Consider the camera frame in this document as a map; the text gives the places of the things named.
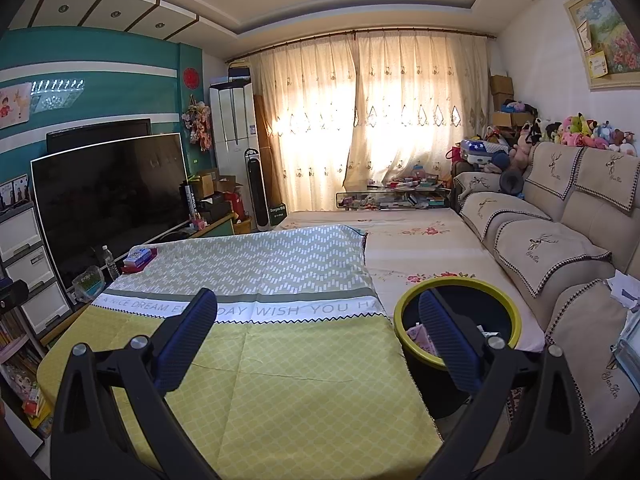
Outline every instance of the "sofa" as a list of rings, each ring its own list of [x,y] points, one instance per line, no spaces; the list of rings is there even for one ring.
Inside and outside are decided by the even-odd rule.
[[[501,193],[497,174],[454,178],[460,216],[516,285],[547,341],[564,349],[592,470],[623,430],[640,427],[640,397],[611,354],[627,310],[606,283],[616,270],[640,279],[639,176],[640,158],[541,142],[529,155],[524,199]]]

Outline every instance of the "curtain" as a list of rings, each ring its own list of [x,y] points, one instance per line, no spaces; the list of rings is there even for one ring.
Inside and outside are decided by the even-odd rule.
[[[289,211],[334,210],[353,135],[353,36],[277,47],[249,58],[275,177]]]
[[[345,188],[387,182],[415,164],[447,176],[450,147],[487,124],[486,38],[359,32],[353,50],[358,85]]]

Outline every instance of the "tv screen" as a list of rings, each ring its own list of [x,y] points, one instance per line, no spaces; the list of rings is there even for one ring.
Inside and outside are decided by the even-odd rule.
[[[104,264],[188,220],[180,134],[115,140],[31,161],[46,243],[65,288]]]
[[[133,119],[113,123],[89,124],[71,130],[47,134],[47,153],[66,152],[110,140],[132,139],[151,135],[150,119]]]

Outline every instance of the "white drawer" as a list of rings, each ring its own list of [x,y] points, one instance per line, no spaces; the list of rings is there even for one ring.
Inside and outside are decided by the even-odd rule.
[[[24,280],[30,291],[54,277],[44,247],[20,258],[5,270],[12,280]]]
[[[49,321],[56,316],[64,316],[71,309],[66,303],[65,293],[60,290],[58,282],[55,282],[27,301],[22,310],[33,326],[33,331],[39,334]]]
[[[4,262],[39,241],[40,233],[32,208],[0,223],[0,259]]]

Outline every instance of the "yellow trash can rim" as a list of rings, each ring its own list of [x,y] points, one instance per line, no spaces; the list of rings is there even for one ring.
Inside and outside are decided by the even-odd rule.
[[[396,335],[402,343],[402,346],[407,348],[423,363],[434,368],[439,368],[440,370],[447,369],[441,357],[436,357],[435,355],[428,353],[414,343],[402,325],[402,314],[404,313],[406,306],[415,296],[418,296],[429,288],[444,285],[468,286],[481,290],[498,300],[509,314],[509,318],[511,320],[511,337],[508,341],[508,345],[511,348],[515,348],[518,340],[520,339],[520,333],[522,332],[522,319],[520,318],[520,313],[518,312],[515,304],[511,301],[511,298],[490,283],[476,280],[475,278],[464,278],[462,276],[440,276],[437,278],[431,278],[430,280],[425,280],[415,286],[412,286],[412,288],[400,297],[396,304],[396,309],[394,310],[394,330],[396,331]]]

